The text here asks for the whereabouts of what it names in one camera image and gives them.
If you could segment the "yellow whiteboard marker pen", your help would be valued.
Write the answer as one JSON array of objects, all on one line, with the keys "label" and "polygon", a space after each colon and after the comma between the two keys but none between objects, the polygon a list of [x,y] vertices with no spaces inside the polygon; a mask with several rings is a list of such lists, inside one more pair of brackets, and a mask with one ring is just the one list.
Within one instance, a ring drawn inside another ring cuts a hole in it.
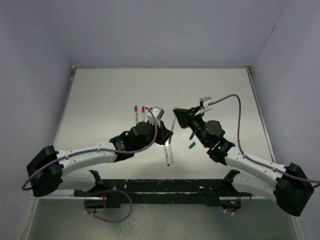
[{"label": "yellow whiteboard marker pen", "polygon": [[170,131],[172,132],[172,135],[168,139],[168,145],[171,145],[172,137],[173,137],[173,134],[174,134],[175,122],[176,122],[176,116],[173,115],[173,121],[172,121],[171,128],[170,128]]}]

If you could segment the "red whiteboard marker pen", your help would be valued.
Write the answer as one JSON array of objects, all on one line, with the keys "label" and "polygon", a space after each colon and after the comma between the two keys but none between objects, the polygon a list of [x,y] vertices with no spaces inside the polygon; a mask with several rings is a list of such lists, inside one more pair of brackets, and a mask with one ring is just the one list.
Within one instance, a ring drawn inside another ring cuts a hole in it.
[{"label": "red whiteboard marker pen", "polygon": [[142,122],[145,122],[145,106],[141,107],[141,114],[142,114]]}]

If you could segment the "purple whiteboard marker pen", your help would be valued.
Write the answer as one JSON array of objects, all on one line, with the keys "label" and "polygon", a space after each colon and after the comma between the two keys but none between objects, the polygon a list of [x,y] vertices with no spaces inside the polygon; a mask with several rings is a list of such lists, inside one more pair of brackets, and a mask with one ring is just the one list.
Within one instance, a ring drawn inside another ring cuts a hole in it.
[{"label": "purple whiteboard marker pen", "polygon": [[134,106],[134,114],[135,114],[135,124],[139,122],[139,117],[138,117],[138,106]]}]

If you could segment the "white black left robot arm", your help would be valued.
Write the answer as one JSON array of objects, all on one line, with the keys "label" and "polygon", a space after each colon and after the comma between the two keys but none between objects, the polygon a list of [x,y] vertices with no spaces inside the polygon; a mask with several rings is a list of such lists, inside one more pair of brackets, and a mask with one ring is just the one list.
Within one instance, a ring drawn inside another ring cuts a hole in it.
[{"label": "white black left robot arm", "polygon": [[77,175],[76,171],[127,160],[153,144],[165,145],[173,134],[163,121],[156,124],[141,121],[130,130],[96,146],[61,151],[55,150],[52,145],[46,146],[26,166],[26,182],[30,187],[24,184],[22,189],[31,190],[35,197],[44,197],[63,189],[81,190],[98,196],[103,191],[98,173],[90,170]]}]

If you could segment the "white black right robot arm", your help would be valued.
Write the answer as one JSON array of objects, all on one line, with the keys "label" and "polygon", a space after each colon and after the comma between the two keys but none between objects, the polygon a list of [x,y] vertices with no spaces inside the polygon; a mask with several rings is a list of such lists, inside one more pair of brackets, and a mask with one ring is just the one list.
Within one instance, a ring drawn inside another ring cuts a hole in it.
[{"label": "white black right robot arm", "polygon": [[210,159],[216,163],[236,168],[226,176],[222,190],[228,196],[237,192],[251,193],[277,203],[286,213],[299,217],[314,187],[302,168],[295,164],[283,165],[252,156],[225,139],[225,131],[217,120],[203,120],[200,107],[177,108],[173,113],[182,129],[190,128]]}]

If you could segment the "green pen cap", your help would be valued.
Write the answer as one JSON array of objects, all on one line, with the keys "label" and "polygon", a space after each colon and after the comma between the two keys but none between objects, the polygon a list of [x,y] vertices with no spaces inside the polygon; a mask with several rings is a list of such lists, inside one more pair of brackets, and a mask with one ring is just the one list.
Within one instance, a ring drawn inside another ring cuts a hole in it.
[{"label": "green pen cap", "polygon": [[195,143],[195,142],[192,142],[192,143],[188,146],[188,148],[189,148],[189,149],[192,149],[195,145],[196,145],[196,143]]}]

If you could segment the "blue whiteboard marker pen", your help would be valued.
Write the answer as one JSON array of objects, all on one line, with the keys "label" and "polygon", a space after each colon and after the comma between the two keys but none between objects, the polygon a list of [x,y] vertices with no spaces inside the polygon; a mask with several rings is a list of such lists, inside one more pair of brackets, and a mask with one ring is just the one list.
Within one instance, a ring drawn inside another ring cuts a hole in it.
[{"label": "blue whiteboard marker pen", "polygon": [[169,154],[168,154],[168,150],[167,150],[167,146],[164,145],[164,154],[165,154],[165,159],[166,159],[166,164],[169,167],[170,166],[170,159],[169,159]]}]

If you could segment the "green whiteboard marker pen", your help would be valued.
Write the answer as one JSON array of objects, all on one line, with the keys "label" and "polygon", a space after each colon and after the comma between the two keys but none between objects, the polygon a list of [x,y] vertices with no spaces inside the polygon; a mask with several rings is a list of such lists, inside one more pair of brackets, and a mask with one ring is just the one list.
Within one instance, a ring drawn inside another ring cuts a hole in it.
[{"label": "green whiteboard marker pen", "polygon": [[173,149],[172,149],[172,145],[170,143],[168,144],[168,148],[169,148],[170,162],[173,164],[174,163]]}]

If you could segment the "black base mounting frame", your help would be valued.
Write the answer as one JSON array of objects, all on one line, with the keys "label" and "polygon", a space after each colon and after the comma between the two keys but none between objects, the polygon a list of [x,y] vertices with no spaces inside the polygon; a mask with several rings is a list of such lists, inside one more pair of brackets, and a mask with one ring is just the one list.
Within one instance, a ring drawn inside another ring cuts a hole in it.
[{"label": "black base mounting frame", "polygon": [[102,179],[93,171],[95,186],[75,197],[83,197],[89,209],[119,208],[122,204],[205,205],[236,211],[242,206],[240,193],[231,186],[231,170],[223,179]]}]

